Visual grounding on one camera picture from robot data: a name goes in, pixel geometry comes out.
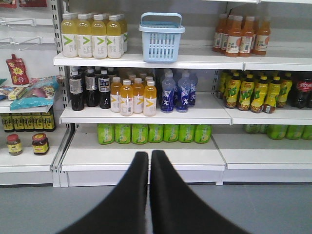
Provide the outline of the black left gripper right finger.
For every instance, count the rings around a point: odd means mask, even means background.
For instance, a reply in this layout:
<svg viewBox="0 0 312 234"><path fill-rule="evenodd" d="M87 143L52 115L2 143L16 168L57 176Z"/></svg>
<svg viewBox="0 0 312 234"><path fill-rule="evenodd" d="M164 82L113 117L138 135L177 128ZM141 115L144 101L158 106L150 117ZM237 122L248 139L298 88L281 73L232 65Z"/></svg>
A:
<svg viewBox="0 0 312 234"><path fill-rule="evenodd" d="M162 150L152 152L150 206L155 234L246 233L199 198Z"/></svg>

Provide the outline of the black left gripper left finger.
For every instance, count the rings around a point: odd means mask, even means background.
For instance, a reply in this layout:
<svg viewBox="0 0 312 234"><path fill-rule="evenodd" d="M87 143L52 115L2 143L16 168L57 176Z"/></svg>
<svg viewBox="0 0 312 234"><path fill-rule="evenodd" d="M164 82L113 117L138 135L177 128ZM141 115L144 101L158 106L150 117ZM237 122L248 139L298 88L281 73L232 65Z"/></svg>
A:
<svg viewBox="0 0 312 234"><path fill-rule="evenodd" d="M144 234L148 154L137 152L114 189L83 218L61 234Z"/></svg>

